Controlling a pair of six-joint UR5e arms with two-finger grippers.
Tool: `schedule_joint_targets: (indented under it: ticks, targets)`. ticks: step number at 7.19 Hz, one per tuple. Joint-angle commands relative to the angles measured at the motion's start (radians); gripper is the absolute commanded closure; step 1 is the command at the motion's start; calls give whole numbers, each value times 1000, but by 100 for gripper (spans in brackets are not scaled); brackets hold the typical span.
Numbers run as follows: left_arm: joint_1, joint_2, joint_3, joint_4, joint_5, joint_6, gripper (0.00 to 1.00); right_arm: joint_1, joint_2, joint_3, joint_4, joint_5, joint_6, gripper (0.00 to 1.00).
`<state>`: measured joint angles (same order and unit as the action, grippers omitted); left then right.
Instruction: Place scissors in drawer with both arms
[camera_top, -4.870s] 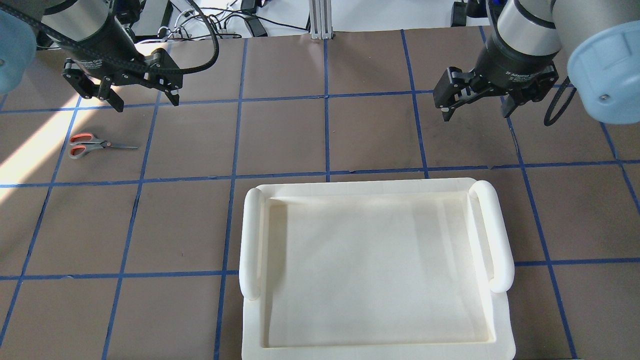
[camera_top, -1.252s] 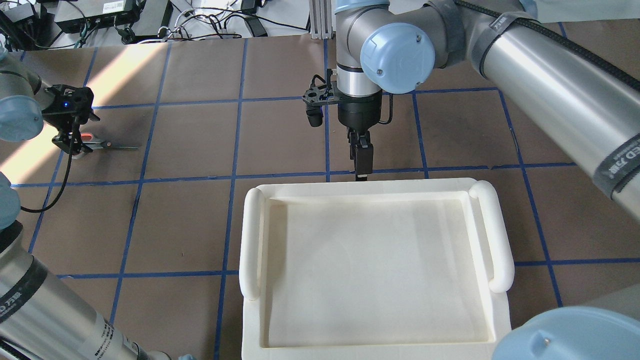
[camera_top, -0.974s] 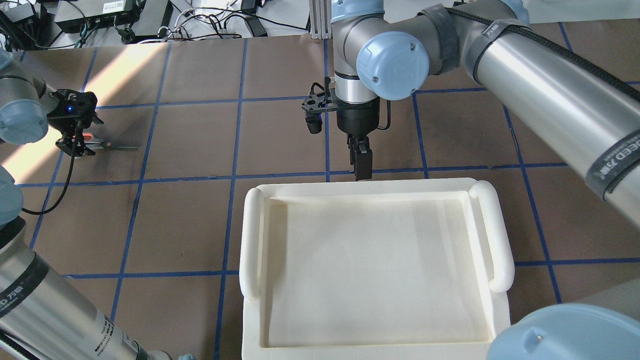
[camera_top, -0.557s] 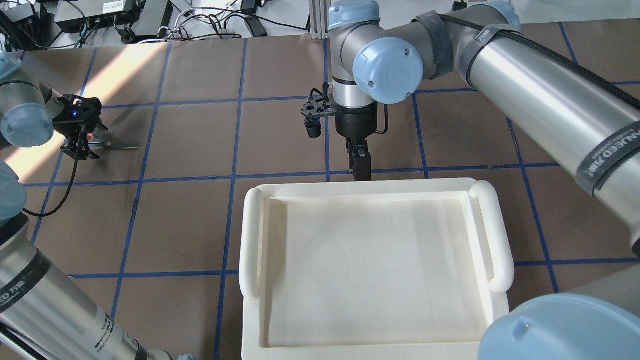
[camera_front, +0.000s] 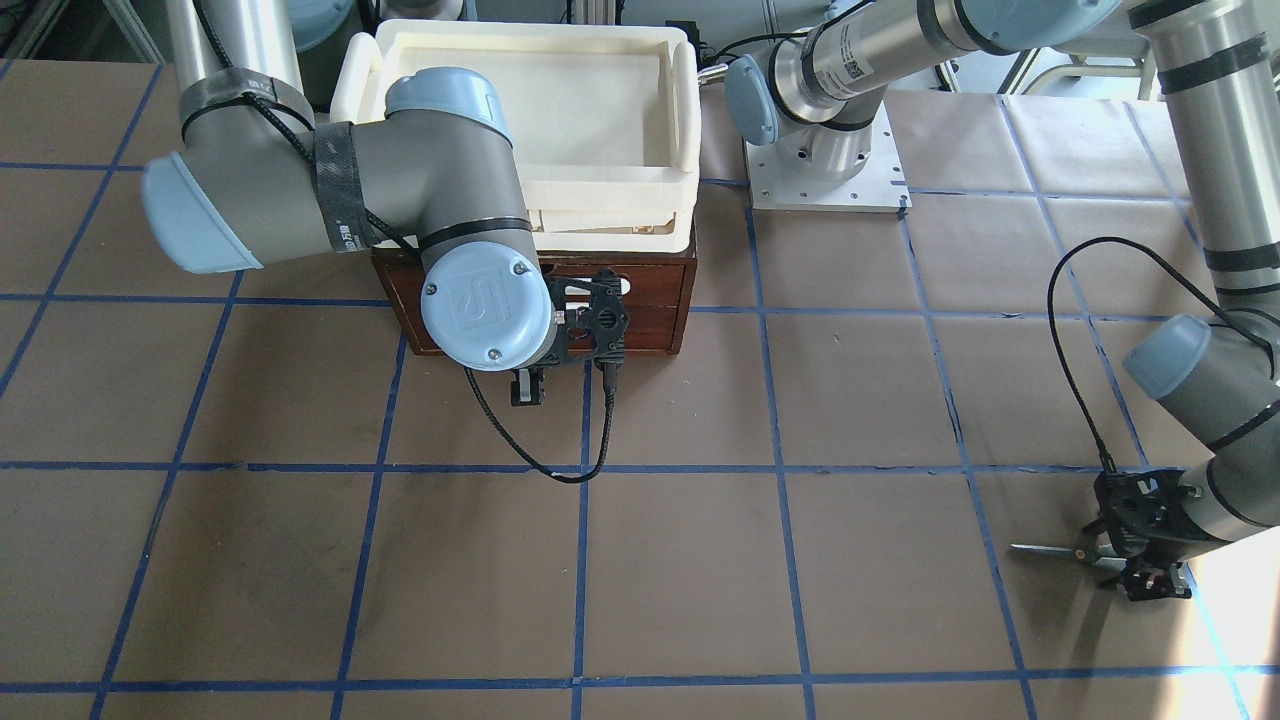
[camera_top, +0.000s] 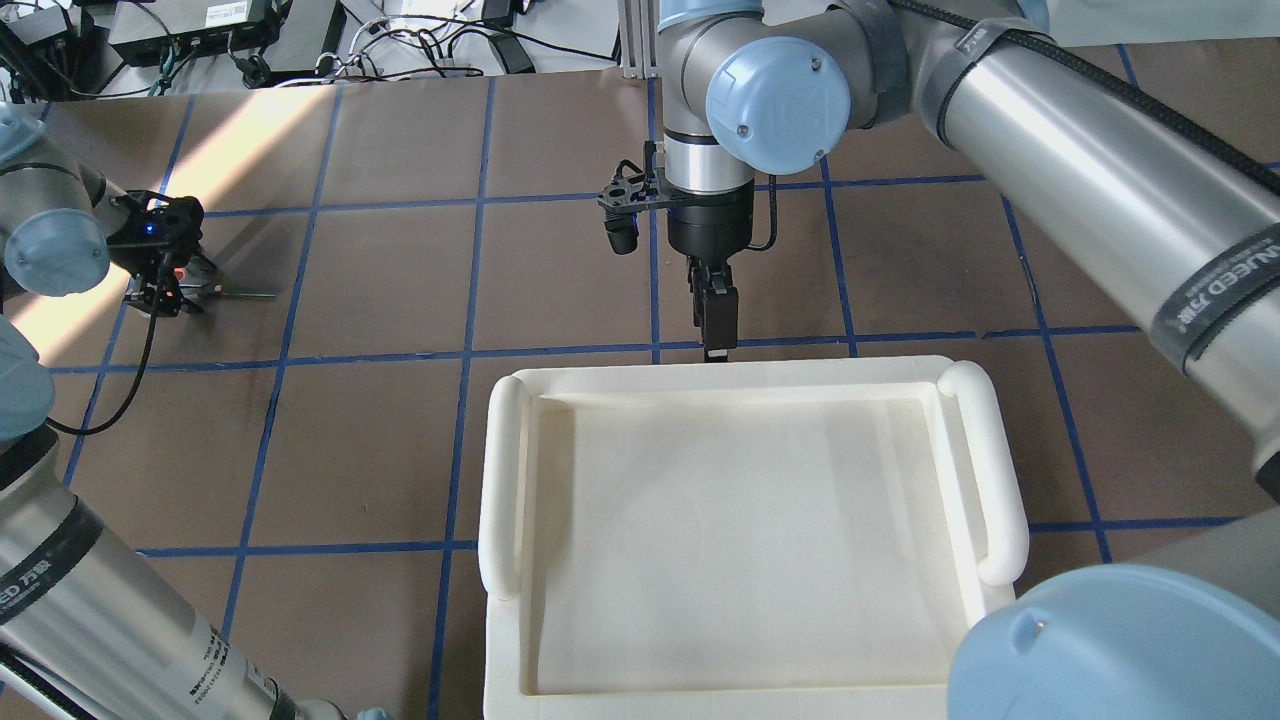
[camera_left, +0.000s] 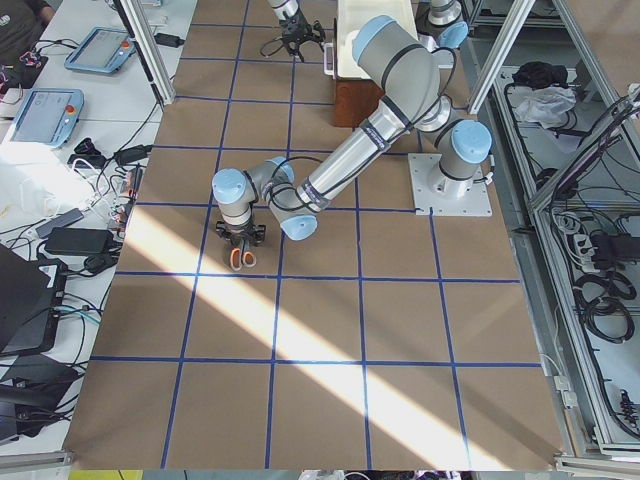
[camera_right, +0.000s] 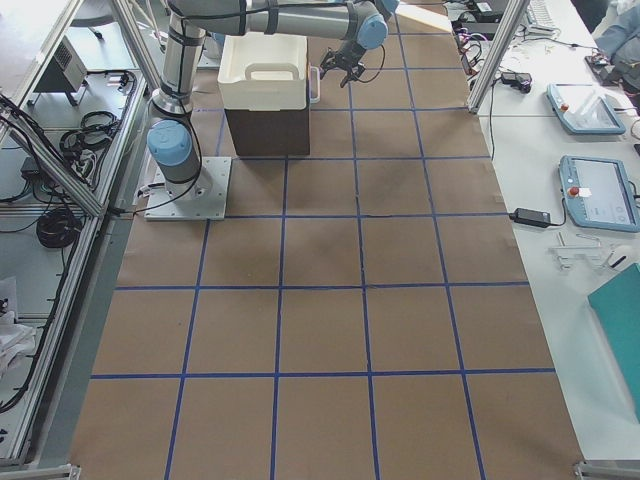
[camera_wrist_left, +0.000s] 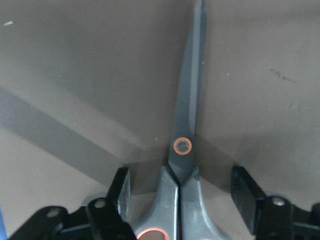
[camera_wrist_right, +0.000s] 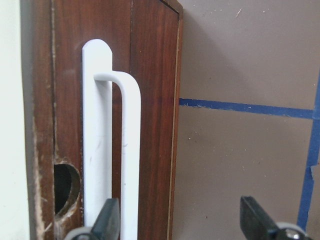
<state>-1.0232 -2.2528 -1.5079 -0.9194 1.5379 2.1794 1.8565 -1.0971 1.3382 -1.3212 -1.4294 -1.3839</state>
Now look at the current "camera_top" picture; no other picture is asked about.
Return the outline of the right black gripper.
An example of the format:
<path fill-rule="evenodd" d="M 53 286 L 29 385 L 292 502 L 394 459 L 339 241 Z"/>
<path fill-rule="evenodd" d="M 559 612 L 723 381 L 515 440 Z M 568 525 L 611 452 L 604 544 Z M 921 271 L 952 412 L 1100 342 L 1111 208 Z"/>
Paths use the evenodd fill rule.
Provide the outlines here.
<path fill-rule="evenodd" d="M 707 363 L 726 363 L 739 346 L 739 292 L 730 268 L 704 268 L 726 263 L 751 241 L 754 190 L 692 196 L 691 205 L 671 208 L 668 242 L 686 256 L 692 299 L 692 324 L 701 332 Z"/>

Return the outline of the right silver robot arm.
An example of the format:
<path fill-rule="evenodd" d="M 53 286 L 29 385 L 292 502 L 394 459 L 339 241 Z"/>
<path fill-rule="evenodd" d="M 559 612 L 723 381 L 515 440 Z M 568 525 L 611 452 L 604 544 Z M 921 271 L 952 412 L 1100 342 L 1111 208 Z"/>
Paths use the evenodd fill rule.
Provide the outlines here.
<path fill-rule="evenodd" d="M 1029 1 L 663 1 L 666 172 L 698 208 L 908 111 L 1254 442 L 1277 495 L 1277 177 L 1059 46 Z M 979 621 L 951 719 L 1275 719 L 1277 510 L 1068 571 Z"/>

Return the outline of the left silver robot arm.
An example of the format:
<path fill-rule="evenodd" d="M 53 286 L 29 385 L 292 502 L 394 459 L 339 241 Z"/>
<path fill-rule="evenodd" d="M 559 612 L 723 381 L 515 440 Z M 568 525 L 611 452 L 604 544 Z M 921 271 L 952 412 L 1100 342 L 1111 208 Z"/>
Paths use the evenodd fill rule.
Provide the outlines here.
<path fill-rule="evenodd" d="M 124 190 L 3 104 L 3 270 L 23 293 L 65 297 L 131 274 L 123 304 L 151 322 L 195 313 L 180 273 L 215 266 L 193 197 Z M 3 319 L 3 684 L 58 719 L 342 719 L 297 700 L 159 575 L 69 489 L 56 386 L 38 350 Z"/>

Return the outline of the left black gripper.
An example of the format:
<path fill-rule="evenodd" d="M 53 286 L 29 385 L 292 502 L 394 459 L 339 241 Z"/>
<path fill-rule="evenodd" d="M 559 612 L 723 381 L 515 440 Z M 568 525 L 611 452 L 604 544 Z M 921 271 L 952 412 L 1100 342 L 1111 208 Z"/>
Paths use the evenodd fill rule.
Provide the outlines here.
<path fill-rule="evenodd" d="M 147 242 L 120 250 L 120 268 L 131 274 L 125 301 L 187 301 L 179 269 L 196 261 L 201 268 L 201 243 Z"/>

